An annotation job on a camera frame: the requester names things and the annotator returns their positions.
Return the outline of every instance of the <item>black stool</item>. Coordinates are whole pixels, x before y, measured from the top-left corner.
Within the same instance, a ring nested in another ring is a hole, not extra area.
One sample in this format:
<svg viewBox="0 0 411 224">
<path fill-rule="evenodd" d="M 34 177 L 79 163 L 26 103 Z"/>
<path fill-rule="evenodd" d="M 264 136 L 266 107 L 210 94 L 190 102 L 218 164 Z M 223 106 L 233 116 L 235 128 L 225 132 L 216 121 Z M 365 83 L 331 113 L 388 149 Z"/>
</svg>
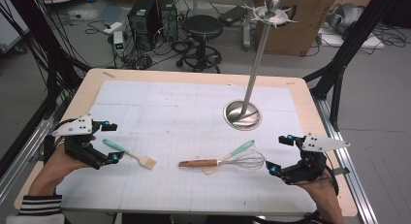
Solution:
<svg viewBox="0 0 411 224">
<path fill-rule="evenodd" d="M 217 38 L 223 33 L 223 25 L 220 21 L 212 16 L 191 16 L 184 21 L 182 29 L 200 44 L 184 51 L 182 57 L 176 62 L 177 67 L 181 67 L 184 61 L 193 68 L 193 72 L 215 67 L 220 74 L 217 64 L 221 62 L 221 53 L 215 48 L 206 46 L 206 40 Z"/>
</svg>

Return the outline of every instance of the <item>light blue handle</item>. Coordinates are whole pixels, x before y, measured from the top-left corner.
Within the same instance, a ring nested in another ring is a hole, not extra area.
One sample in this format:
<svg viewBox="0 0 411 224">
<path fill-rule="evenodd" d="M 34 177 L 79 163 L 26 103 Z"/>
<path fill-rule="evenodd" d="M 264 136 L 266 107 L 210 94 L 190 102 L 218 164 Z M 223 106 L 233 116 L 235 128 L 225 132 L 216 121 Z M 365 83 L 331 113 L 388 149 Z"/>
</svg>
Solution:
<svg viewBox="0 0 411 224">
<path fill-rule="evenodd" d="M 115 149 L 117 149 L 117 150 L 124 151 L 126 154 L 128 154 L 128 153 L 130 152 L 128 149 L 123 148 L 121 145 L 119 145 L 119 144 L 117 144 L 117 143 L 115 143 L 115 142 L 112 142 L 112 141 L 110 141 L 110 140 L 107 140 L 107 139 L 104 139 L 104 140 L 103 140 L 103 144 L 106 144 L 106 145 L 108 145 L 108 146 L 111 147 L 111 148 L 115 148 Z"/>
<path fill-rule="evenodd" d="M 233 150 L 230 153 L 230 155 L 233 157 L 236 154 L 238 154 L 238 153 L 242 152 L 243 150 L 247 149 L 248 147 L 250 147 L 253 144 L 254 144 L 254 140 L 250 140 L 247 143 L 240 145 L 237 149 Z"/>
</svg>

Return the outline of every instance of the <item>human arm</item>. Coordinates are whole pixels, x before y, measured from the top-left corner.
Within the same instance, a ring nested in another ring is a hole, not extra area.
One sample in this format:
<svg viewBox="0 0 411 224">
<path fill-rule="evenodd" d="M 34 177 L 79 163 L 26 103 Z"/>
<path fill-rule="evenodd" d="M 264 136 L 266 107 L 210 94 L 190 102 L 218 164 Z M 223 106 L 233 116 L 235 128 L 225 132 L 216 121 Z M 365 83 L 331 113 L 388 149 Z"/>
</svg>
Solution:
<svg viewBox="0 0 411 224">
<path fill-rule="evenodd" d="M 60 209 L 61 196 L 54 195 L 55 187 L 72 171 L 88 167 L 65 153 L 60 144 L 34 179 L 21 209 L 16 216 L 9 216 L 7 224 L 18 223 L 64 223 Z"/>
<path fill-rule="evenodd" d="M 322 219 L 333 224 L 344 222 L 332 181 L 328 176 L 322 175 L 313 182 L 302 182 L 298 186 L 311 196 Z"/>
</svg>

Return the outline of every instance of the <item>floor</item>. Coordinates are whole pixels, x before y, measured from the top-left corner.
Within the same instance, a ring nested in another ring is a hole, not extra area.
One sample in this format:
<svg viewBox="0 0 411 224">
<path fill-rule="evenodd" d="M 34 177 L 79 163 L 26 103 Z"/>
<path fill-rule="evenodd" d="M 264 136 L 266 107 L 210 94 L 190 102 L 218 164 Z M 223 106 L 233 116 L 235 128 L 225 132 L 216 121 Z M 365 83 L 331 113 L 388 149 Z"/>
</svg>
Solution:
<svg viewBox="0 0 411 224">
<path fill-rule="evenodd" d="M 82 1 L 59 6 L 61 10 L 77 7 Z M 99 12 L 105 11 L 107 0 L 92 4 Z M 115 16 L 122 20 L 130 9 L 130 4 L 121 4 L 122 9 Z M 223 12 L 226 6 L 216 6 Z M 208 4 L 200 6 L 202 12 L 214 13 Z M 72 45 L 93 67 L 113 65 L 111 45 L 103 34 L 85 34 L 89 28 L 87 21 L 65 25 Z M 401 29 L 411 38 L 410 29 Z M 209 42 L 218 48 L 223 61 L 223 74 L 249 75 L 255 57 L 254 45 L 244 50 L 241 45 L 242 30 L 225 28 L 218 39 Z M 163 45 L 157 53 L 167 52 Z M 309 57 L 264 55 L 260 76 L 304 77 L 327 65 L 338 48 L 325 45 L 319 47 L 316 55 Z M 315 54 L 312 48 L 308 55 Z M 411 114 L 411 46 L 403 48 L 385 46 L 368 54 L 359 51 L 349 64 L 342 85 L 339 110 L 339 128 L 344 140 L 352 146 L 348 149 L 365 193 L 372 205 L 379 223 L 407 223 L 411 220 L 411 192 L 408 185 L 411 176 L 407 173 L 411 147 L 408 146 L 408 128 Z M 148 70 L 191 72 L 186 67 L 177 68 L 178 56 L 152 54 L 154 62 L 159 62 Z M 31 53 L 8 53 L 0 57 L 0 156 L 3 156 L 22 128 L 46 97 L 41 74 Z M 2 201 L 0 220 L 16 213 L 13 201 L 22 182 L 30 172 L 31 164 L 20 177 L 8 197 Z M 111 223 L 110 213 L 68 212 L 73 223 Z M 362 223 L 359 217 L 346 218 L 346 223 Z"/>
</svg>

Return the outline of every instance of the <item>striped sleeve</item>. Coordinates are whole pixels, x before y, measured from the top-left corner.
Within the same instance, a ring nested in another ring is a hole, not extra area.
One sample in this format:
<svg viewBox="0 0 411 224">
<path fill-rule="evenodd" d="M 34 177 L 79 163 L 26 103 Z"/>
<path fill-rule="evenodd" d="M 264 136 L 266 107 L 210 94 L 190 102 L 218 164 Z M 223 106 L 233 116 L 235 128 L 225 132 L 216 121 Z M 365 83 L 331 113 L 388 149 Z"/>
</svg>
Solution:
<svg viewBox="0 0 411 224">
<path fill-rule="evenodd" d="M 61 195 L 35 197 L 24 196 L 18 216 L 49 216 L 61 212 Z"/>
<path fill-rule="evenodd" d="M 324 219 L 321 219 L 320 217 L 314 217 L 313 219 L 311 219 L 309 224 L 332 224 L 332 223 Z"/>
</svg>

